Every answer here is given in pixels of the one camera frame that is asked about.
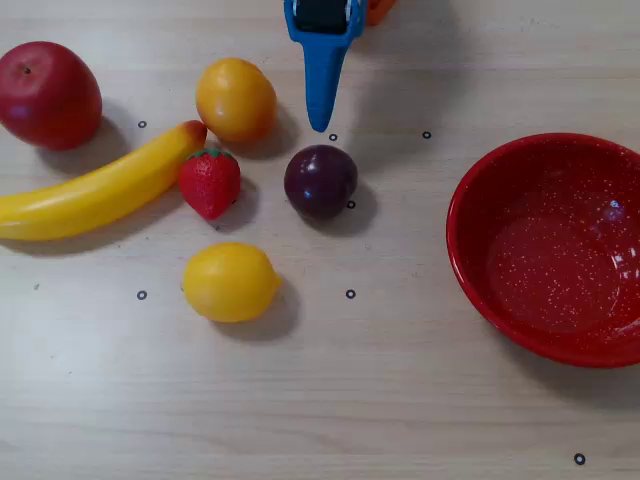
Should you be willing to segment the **blue gripper with motor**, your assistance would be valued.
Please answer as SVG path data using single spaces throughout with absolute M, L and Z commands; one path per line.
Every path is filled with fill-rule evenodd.
M 344 58 L 363 33 L 367 11 L 362 0 L 284 1 L 289 36 L 303 49 L 307 113 L 317 132 L 330 123 Z

